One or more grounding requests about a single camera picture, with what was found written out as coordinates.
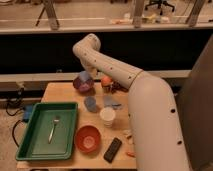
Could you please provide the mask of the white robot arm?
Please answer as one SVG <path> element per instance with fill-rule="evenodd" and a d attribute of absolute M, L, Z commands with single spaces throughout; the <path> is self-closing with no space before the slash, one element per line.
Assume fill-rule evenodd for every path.
<path fill-rule="evenodd" d="M 169 84 L 149 72 L 100 52 L 89 34 L 73 53 L 89 72 L 101 71 L 128 90 L 128 112 L 138 171 L 190 171 L 175 97 Z"/>

